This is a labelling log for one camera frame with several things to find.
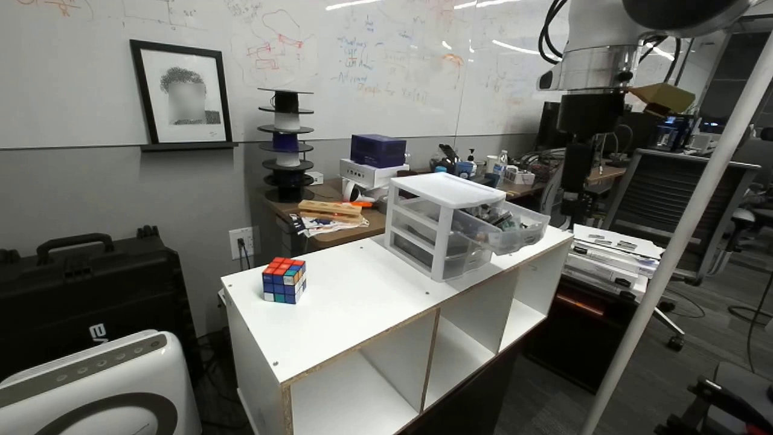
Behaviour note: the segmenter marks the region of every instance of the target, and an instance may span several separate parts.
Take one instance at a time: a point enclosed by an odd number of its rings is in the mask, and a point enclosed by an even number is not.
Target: wall outlet
[[[256,250],[253,226],[235,226],[235,228],[228,232],[228,238],[233,244],[233,257],[244,255],[244,248],[246,248],[246,255],[252,255]]]

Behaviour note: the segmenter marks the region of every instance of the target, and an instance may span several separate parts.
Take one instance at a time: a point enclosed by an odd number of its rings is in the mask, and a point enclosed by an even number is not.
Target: white air purifier
[[[0,381],[0,431],[198,435],[176,336],[140,330]]]

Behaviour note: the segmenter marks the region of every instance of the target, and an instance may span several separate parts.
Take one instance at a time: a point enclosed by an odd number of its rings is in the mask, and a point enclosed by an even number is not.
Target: framed picture
[[[152,144],[230,144],[223,52],[130,40]]]

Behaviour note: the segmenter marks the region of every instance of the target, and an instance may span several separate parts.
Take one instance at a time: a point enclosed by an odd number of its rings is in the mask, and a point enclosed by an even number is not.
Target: black bag
[[[50,238],[32,257],[0,250],[0,380],[142,328],[176,332],[198,372],[178,255],[155,226]]]

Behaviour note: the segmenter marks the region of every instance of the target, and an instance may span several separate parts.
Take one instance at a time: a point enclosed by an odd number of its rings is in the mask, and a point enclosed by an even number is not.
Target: white pole
[[[596,400],[590,411],[590,417],[585,421],[582,435],[591,435],[596,429],[596,424],[610,405],[610,398],[611,398],[613,389],[619,386],[624,370],[627,370],[637,341],[645,332],[645,325],[652,317],[652,309],[658,306],[671,273],[676,271],[676,264],[680,264],[692,233],[695,232],[698,220],[704,218],[706,206],[707,206],[710,195],[716,192],[734,150],[739,146],[744,131],[746,131],[759,102],[767,96],[771,77],[773,77],[773,39],[768,39],[763,52],[759,54],[759,61],[750,75],[750,82],[746,82],[746,86],[744,86],[744,92],[742,92],[742,96],[727,121],[727,127],[724,127],[713,156],[707,160],[707,163],[704,169],[704,177],[695,186],[695,192],[692,195],[692,203],[686,206],[686,210],[675,228],[675,237],[663,255],[663,264],[659,264],[654,278],[651,279],[651,288],[629,324],[629,330],[622,341],[622,347],[616,349],[616,355],[607,370],[607,376],[599,386],[599,393],[596,393]]]

